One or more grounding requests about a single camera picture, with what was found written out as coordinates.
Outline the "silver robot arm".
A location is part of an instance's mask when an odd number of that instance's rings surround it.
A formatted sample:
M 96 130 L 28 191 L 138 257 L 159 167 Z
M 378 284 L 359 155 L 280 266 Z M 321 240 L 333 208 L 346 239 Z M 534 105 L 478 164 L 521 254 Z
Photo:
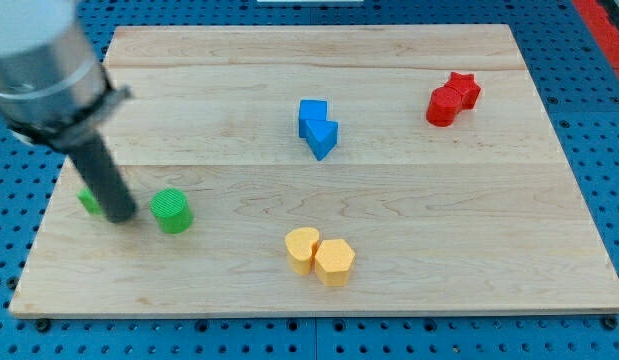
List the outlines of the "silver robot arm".
M 78 147 L 130 97 L 112 85 L 75 1 L 0 0 L 0 113 L 21 140 Z

